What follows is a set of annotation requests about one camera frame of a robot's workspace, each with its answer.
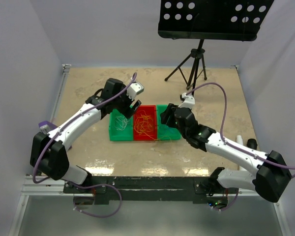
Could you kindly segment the green plastic bin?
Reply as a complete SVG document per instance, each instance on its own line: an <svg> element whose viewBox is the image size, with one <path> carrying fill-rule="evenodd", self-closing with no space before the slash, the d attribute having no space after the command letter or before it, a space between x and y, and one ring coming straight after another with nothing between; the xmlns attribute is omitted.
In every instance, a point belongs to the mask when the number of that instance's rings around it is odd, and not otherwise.
<svg viewBox="0 0 295 236"><path fill-rule="evenodd" d="M118 110L113 110L109 119L109 138L112 142L133 141L133 118L127 119Z"/></svg>
<svg viewBox="0 0 295 236"><path fill-rule="evenodd" d="M181 138L181 134L175 128L169 128L166 125L161 123L160 114L164 112L167 108L167 105L156 105L157 112L157 138L161 141L175 141Z"/></svg>

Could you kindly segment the red plastic bin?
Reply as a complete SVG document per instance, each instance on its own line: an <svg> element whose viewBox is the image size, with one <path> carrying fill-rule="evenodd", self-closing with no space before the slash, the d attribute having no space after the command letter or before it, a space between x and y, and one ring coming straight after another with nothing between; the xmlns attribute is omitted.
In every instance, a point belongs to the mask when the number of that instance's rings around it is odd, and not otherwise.
<svg viewBox="0 0 295 236"><path fill-rule="evenodd" d="M134 141L157 140L157 118L155 105L141 105L133 116Z"/></svg>

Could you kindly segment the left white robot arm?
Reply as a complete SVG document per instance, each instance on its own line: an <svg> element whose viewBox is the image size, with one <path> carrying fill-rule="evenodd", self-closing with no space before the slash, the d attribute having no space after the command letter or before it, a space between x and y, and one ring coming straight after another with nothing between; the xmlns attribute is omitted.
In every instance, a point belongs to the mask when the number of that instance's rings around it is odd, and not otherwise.
<svg viewBox="0 0 295 236"><path fill-rule="evenodd" d="M90 173L71 165L67 151L73 142L87 129L101 121L113 110L125 118L131 118L141 105L136 96L144 91L144 86L136 81L137 73L132 75L129 84L109 78L105 86L86 99L82 107L67 121L48 133L38 132L32 142L30 165L33 166L33 182L38 184L36 173L42 172L47 178L74 183L81 193L91 190Z"/></svg>

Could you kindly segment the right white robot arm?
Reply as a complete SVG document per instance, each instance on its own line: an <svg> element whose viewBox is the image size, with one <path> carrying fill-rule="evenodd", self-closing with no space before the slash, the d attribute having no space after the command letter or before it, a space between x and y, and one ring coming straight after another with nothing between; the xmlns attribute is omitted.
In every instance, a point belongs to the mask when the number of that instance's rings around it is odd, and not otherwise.
<svg viewBox="0 0 295 236"><path fill-rule="evenodd" d="M276 203L292 179L280 153L257 151L233 142L214 129L199 124L190 108L169 104L160 118L163 125L177 129L193 148L219 155L243 168L242 171L217 168L206 184L211 192L221 193L227 188L247 189Z"/></svg>

